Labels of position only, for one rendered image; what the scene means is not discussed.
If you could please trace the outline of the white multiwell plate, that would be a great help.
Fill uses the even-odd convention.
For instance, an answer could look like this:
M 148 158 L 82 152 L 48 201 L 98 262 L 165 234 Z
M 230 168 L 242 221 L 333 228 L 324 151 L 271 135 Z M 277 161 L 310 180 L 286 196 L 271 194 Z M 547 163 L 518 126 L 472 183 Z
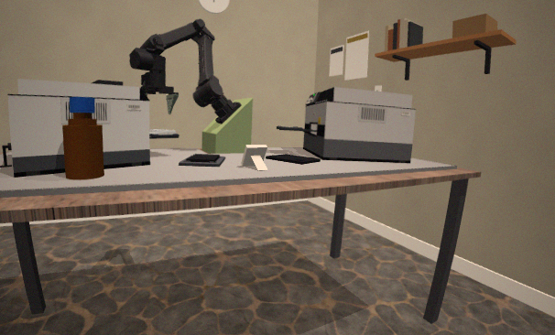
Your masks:
M 173 135 L 176 134 L 175 130 L 166 130 L 166 129 L 150 129 L 149 134 L 159 134 L 159 135 Z

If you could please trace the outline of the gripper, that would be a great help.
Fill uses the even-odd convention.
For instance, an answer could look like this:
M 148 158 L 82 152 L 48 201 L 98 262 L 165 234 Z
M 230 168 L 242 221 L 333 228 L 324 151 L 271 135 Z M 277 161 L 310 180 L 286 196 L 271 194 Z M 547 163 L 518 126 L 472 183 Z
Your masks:
M 173 106 L 179 97 L 178 92 L 174 92 L 174 87 L 166 86 L 166 72 L 158 73 L 158 70 L 149 72 L 149 85 L 141 86 L 144 94 L 165 93 L 167 95 L 168 112 L 171 114 Z M 172 101 L 171 101 L 172 98 Z M 171 103 L 171 104 L 170 104 Z M 170 108 L 170 109 L 169 109 Z

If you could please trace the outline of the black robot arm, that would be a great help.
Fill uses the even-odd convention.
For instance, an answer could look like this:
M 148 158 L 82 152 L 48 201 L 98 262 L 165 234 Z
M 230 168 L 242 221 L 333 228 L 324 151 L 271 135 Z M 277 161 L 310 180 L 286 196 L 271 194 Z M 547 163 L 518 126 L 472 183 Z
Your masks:
M 166 71 L 166 58 L 161 57 L 160 54 L 184 40 L 194 40 L 199 46 L 200 76 L 198 87 L 193 93 L 193 99 L 200 107 L 211 104 L 218 115 L 215 121 L 222 124 L 241 107 L 241 104 L 227 100 L 223 95 L 219 79 L 213 76 L 212 42 L 215 37 L 204 26 L 205 23 L 202 19 L 196 19 L 184 27 L 176 28 L 164 34 L 150 36 L 140 48 L 135 48 L 129 54 L 130 66 L 137 70 L 158 70 L 158 73 Z M 200 32 L 201 34 L 199 34 Z

